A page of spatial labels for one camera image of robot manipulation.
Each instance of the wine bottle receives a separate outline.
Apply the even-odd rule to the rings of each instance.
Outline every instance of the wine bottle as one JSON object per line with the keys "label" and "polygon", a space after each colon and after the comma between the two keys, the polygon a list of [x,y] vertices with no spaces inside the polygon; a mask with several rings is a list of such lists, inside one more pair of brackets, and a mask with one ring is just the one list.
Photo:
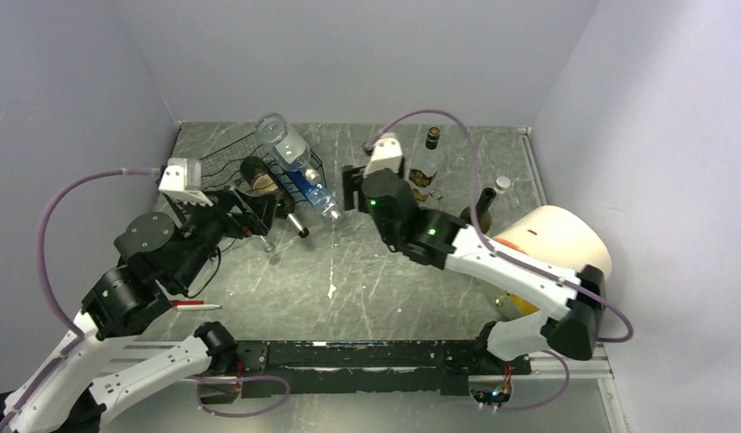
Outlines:
{"label": "wine bottle", "polygon": [[444,161],[444,154],[437,149],[440,140],[440,129],[429,128],[426,134],[426,147],[416,152],[410,163],[408,179],[412,184],[412,196],[419,201],[426,201],[434,189],[437,173]]}
{"label": "wine bottle", "polygon": [[279,219],[287,219],[298,230],[300,238],[309,235],[309,229],[305,227],[296,217],[296,202],[293,196],[274,181],[274,173],[266,166],[266,162],[257,156],[248,156],[240,163],[240,174],[248,182],[253,192],[261,194],[277,194],[277,208],[274,216]]}
{"label": "wine bottle", "polygon": [[[479,219],[479,226],[482,227],[482,233],[486,234],[490,226],[492,225],[492,216],[489,213],[489,207],[492,205],[492,201],[497,196],[497,192],[492,188],[482,189],[482,193],[479,195],[479,201],[477,202],[477,218]],[[460,212],[460,219],[471,224],[471,206],[466,206],[462,212]]]}

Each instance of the plastic water bottle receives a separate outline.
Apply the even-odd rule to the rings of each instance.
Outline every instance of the plastic water bottle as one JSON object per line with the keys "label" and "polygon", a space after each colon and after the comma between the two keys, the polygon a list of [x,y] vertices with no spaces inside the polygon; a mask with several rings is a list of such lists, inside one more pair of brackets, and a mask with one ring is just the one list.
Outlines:
{"label": "plastic water bottle", "polygon": [[282,115],[270,113],[259,119],[255,138],[286,172],[300,172],[311,185],[322,182],[320,172],[309,162],[309,145]]}
{"label": "plastic water bottle", "polygon": [[330,222],[335,223],[339,221],[341,212],[338,210],[338,202],[330,194],[328,187],[322,183],[311,185],[304,179],[300,171],[286,171],[285,174],[318,214],[329,219]]}

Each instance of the bottle neck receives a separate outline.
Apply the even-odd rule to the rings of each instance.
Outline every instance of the bottle neck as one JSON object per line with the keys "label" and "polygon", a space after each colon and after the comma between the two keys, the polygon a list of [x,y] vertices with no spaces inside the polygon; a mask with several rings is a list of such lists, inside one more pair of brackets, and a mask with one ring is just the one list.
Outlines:
{"label": "bottle neck", "polygon": [[477,213],[483,214],[487,212],[490,205],[492,205],[492,201],[497,196],[497,193],[494,189],[491,188],[485,188],[482,189],[482,194],[479,195],[479,201],[477,202]]}

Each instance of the beige bin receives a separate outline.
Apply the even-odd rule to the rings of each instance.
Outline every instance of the beige bin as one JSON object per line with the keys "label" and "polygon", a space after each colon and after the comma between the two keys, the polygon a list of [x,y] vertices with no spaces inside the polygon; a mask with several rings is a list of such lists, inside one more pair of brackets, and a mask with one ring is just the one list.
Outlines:
{"label": "beige bin", "polygon": [[[582,219],[561,207],[538,207],[493,239],[549,264],[576,271],[590,264],[604,273],[605,280],[612,273],[612,258],[601,238]],[[524,315],[537,311],[524,299],[515,295],[510,298]]]}

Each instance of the black bottle cap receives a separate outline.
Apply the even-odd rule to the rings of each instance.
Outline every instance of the black bottle cap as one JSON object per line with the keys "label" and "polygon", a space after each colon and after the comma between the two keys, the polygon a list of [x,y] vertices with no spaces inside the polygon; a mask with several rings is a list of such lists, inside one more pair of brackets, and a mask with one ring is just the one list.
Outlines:
{"label": "black bottle cap", "polygon": [[440,129],[436,126],[429,128],[429,133],[426,134],[426,149],[433,151],[437,148],[437,144],[440,142]]}

